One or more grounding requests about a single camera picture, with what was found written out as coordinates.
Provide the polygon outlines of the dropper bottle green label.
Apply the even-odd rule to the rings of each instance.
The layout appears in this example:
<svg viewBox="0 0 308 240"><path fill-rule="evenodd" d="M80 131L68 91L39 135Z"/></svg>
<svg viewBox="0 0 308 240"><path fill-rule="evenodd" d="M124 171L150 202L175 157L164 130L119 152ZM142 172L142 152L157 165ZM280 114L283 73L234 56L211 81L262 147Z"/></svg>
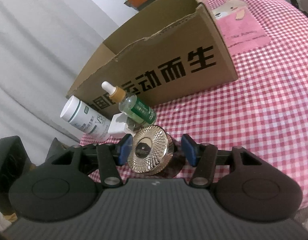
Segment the dropper bottle green label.
<svg viewBox="0 0 308 240"><path fill-rule="evenodd" d="M119 111L127 115L140 126L154 125L157 113L133 93L127 93L121 87L104 81L102 88L109 94L112 102L118 104Z"/></svg>

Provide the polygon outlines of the white square box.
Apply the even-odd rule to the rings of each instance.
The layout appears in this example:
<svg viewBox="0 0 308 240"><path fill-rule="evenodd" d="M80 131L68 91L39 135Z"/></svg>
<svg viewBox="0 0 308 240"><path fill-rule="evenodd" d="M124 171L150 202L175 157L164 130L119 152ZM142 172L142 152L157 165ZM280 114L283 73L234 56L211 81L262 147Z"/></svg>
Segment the white square box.
<svg viewBox="0 0 308 240"><path fill-rule="evenodd" d="M135 136L136 125L137 123L126 114L115 114L110 122L108 133L115 139L122 139L126 134Z"/></svg>

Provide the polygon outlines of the white supplement bottle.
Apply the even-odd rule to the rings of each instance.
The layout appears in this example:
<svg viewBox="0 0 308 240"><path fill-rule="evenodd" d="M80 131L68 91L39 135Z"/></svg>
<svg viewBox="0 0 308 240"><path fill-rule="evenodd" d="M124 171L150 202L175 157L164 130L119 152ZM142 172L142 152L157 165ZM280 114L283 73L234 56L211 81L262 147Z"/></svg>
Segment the white supplement bottle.
<svg viewBox="0 0 308 240"><path fill-rule="evenodd" d="M97 141L106 141L111 121L75 96L71 96L61 111L60 118Z"/></svg>

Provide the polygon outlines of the cardboard box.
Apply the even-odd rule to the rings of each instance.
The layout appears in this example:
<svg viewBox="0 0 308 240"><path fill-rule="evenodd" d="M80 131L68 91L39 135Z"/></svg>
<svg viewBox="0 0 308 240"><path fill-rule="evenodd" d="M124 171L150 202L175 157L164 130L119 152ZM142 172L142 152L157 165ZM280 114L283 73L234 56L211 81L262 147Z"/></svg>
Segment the cardboard box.
<svg viewBox="0 0 308 240"><path fill-rule="evenodd" d="M237 78L206 0L156 0L100 44L67 95L111 117L104 81L155 106Z"/></svg>

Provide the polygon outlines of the pink checkered bed cover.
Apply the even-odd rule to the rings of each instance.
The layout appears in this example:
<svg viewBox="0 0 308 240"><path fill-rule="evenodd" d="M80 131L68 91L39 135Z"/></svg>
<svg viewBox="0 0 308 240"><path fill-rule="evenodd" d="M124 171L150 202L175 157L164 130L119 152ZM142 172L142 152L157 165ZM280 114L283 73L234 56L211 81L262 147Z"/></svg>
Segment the pink checkered bed cover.
<svg viewBox="0 0 308 240"><path fill-rule="evenodd" d="M236 81L158 105L158 125L247 148L293 178L308 207L308 18L285 0L244 1L270 43L233 57Z"/></svg>

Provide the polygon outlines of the gold lidded round jar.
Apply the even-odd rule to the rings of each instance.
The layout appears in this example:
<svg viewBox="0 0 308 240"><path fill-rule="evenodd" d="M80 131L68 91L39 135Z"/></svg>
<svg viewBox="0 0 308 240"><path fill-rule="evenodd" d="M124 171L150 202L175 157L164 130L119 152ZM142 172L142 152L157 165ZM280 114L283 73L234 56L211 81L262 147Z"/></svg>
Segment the gold lidded round jar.
<svg viewBox="0 0 308 240"><path fill-rule="evenodd" d="M141 128L133 137L129 168L148 177L174 178L185 166L180 143L157 125Z"/></svg>

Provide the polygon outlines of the white curtain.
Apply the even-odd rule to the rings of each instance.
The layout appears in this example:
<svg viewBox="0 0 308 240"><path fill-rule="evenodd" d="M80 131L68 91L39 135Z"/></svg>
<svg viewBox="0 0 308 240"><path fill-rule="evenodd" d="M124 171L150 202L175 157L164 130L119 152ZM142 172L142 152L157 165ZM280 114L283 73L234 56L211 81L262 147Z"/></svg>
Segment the white curtain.
<svg viewBox="0 0 308 240"><path fill-rule="evenodd" d="M92 0L0 0L0 139L19 136L36 165L53 139L78 144L66 94L116 28Z"/></svg>

